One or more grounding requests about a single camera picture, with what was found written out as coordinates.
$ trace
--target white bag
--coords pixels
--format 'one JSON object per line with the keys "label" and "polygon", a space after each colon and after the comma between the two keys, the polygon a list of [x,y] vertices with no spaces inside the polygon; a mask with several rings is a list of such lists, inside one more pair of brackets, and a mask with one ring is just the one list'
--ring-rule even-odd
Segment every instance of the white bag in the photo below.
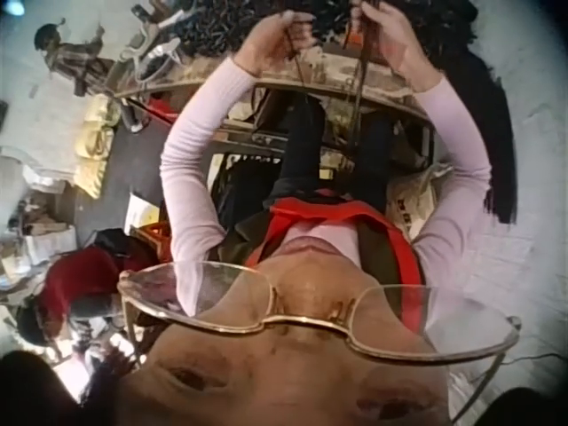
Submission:
{"label": "white bag", "polygon": [[452,167],[434,164],[424,172],[394,179],[387,189],[386,217],[413,241],[438,204],[435,186]]}

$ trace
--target black bundle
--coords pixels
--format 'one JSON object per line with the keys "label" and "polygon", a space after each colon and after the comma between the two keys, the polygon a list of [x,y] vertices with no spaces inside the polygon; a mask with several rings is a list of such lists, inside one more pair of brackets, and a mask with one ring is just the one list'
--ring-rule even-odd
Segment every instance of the black bundle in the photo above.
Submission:
{"label": "black bundle", "polygon": [[[483,60],[469,51],[475,40],[477,8],[469,0],[390,0],[411,21],[432,63],[471,112],[484,138],[493,167],[487,209],[504,224],[517,218],[517,164],[509,106],[504,90]],[[350,0],[197,0],[204,7],[175,32],[190,56],[222,56],[236,51],[255,24],[275,12],[292,9],[315,15],[314,36],[333,42],[344,33]]]}

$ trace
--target eye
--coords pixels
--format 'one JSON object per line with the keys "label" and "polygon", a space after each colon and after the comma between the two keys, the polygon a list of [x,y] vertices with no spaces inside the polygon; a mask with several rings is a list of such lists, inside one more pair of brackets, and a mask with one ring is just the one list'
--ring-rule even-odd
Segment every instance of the eye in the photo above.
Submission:
{"label": "eye", "polygon": [[369,398],[358,399],[357,407],[361,412],[375,420],[396,420],[408,415],[420,413],[425,407],[409,399],[390,399],[376,401]]}
{"label": "eye", "polygon": [[187,368],[170,369],[170,373],[184,386],[203,392],[207,388],[224,388],[227,383],[213,376]]}

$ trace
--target woman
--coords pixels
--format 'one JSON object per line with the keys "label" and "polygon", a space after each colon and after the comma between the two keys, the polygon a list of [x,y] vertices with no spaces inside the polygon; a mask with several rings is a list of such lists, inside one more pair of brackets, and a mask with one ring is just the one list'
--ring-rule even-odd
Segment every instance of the woman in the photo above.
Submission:
{"label": "woman", "polygon": [[[426,59],[406,17],[385,2],[375,9],[358,1],[352,10],[354,28],[363,16],[379,24],[378,48],[414,89],[454,163],[438,208],[414,245],[404,242],[381,214],[390,125],[366,119],[371,121],[359,144],[363,154],[351,185],[354,201],[346,201],[320,191],[314,141],[322,116],[305,99],[296,107],[308,108],[312,122],[305,125],[306,111],[296,111],[296,124],[304,127],[291,131],[270,211],[227,235],[219,225],[200,173],[201,154],[233,104],[267,67],[289,56],[287,32],[295,51],[313,45],[312,18],[285,12],[252,30],[194,95],[169,135],[162,181],[172,254],[180,265],[204,260],[245,264],[272,285],[279,312],[316,320],[335,319],[353,299],[380,289],[378,283],[451,285],[449,277],[489,187],[483,140],[449,82]],[[213,311],[217,319],[229,321],[246,320],[254,312],[262,316],[258,299],[246,300],[250,287],[241,285],[241,276],[223,302],[206,312],[209,319]],[[200,286],[191,274],[177,276],[177,299],[189,316]],[[380,296],[370,301],[367,321],[359,324],[362,335],[385,350],[432,352],[430,342],[413,332],[422,320],[415,315],[414,299],[397,296],[388,303]],[[398,318],[392,301],[402,305]],[[325,329],[278,325],[228,338],[170,326],[144,366],[118,383],[114,418],[138,425],[448,424],[447,392],[442,367],[378,364],[350,351],[344,338]]]}

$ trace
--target black pants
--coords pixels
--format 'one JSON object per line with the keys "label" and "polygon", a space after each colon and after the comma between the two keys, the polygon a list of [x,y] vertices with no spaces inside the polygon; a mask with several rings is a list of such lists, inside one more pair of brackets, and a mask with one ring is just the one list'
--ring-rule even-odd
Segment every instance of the black pants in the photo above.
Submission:
{"label": "black pants", "polygon": [[[297,95],[291,113],[291,129],[279,179],[269,202],[297,196],[317,199],[317,190],[326,187],[320,181],[320,149],[326,115],[320,102]],[[362,118],[361,139],[355,158],[355,169],[345,189],[354,200],[364,201],[380,212],[386,210],[389,181],[389,159],[394,143],[393,123],[382,114]]]}

